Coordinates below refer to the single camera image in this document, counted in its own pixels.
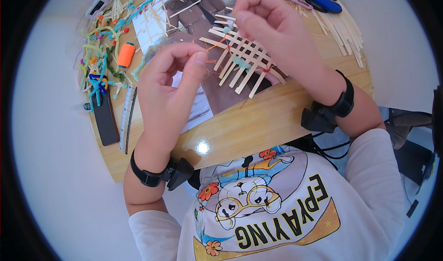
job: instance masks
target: child's arm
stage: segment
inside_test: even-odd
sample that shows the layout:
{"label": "child's arm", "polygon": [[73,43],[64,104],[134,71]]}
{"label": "child's arm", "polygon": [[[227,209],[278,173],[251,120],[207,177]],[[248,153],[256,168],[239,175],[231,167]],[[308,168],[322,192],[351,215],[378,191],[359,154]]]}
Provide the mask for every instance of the child's arm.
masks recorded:
{"label": "child's arm", "polygon": [[[140,77],[138,97],[144,132],[134,159],[141,170],[161,173],[168,164],[205,76],[206,60],[207,54],[197,44],[171,44],[160,50]],[[172,77],[177,71],[183,75],[179,87],[174,88]],[[123,191],[129,214],[143,210],[167,212],[162,199],[164,187],[163,181],[158,187],[144,186],[128,166]]]}
{"label": "child's arm", "polygon": [[[300,83],[315,101],[332,106],[346,91],[343,77],[324,64],[302,18],[284,0],[237,0],[233,15],[242,37],[260,42],[275,64]],[[340,129],[350,137],[374,128],[385,129],[372,98],[353,87],[352,112],[345,118],[335,118]]]}

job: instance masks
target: ruler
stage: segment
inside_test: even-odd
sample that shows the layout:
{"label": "ruler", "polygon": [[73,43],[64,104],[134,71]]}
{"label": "ruler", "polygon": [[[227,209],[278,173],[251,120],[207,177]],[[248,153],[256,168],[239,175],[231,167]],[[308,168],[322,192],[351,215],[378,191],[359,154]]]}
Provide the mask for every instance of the ruler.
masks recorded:
{"label": "ruler", "polygon": [[128,85],[126,93],[125,106],[123,107],[123,117],[121,118],[120,127],[120,144],[119,149],[122,153],[128,154],[129,130],[131,128],[132,113],[136,103],[137,87]]}

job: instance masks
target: wrist strap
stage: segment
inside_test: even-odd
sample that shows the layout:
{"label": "wrist strap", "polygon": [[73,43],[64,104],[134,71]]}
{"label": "wrist strap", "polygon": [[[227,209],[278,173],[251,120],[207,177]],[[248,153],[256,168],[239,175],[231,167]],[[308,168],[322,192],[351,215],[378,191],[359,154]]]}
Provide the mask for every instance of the wrist strap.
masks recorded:
{"label": "wrist strap", "polygon": [[161,181],[169,181],[171,179],[172,174],[174,173],[177,162],[173,158],[169,158],[168,165],[163,170],[163,172],[159,174],[154,174],[145,170],[140,170],[137,166],[136,161],[134,159],[134,152],[131,155],[131,168],[134,174],[140,179],[141,183],[148,187],[157,187],[160,185]]}
{"label": "wrist strap", "polygon": [[346,92],[343,92],[338,101],[333,106],[329,107],[329,109],[331,109],[335,115],[344,118],[349,115],[354,108],[354,87],[352,87],[351,81],[349,81],[342,72],[339,70],[335,71],[345,79]]}

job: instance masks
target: spool of orange thread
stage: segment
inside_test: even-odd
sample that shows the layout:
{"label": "spool of orange thread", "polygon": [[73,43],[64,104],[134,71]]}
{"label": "spool of orange thread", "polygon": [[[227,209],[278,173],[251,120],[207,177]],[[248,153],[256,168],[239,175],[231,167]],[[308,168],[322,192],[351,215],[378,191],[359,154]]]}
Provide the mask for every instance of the spool of orange thread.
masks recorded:
{"label": "spool of orange thread", "polygon": [[120,54],[118,55],[117,65],[120,68],[127,68],[130,66],[132,57],[136,52],[136,47],[134,47],[133,43],[127,42],[121,47]]}

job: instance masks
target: phone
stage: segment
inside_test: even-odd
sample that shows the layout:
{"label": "phone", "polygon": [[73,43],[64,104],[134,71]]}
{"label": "phone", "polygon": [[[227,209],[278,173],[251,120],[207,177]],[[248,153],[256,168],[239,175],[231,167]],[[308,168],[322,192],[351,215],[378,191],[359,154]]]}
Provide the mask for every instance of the phone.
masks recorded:
{"label": "phone", "polygon": [[92,104],[94,107],[95,121],[97,122],[98,133],[102,140],[103,146],[109,146],[120,142],[120,136],[115,123],[114,111],[111,104],[111,96],[109,90],[106,95],[98,93],[101,105],[97,105],[97,96],[92,95]]}

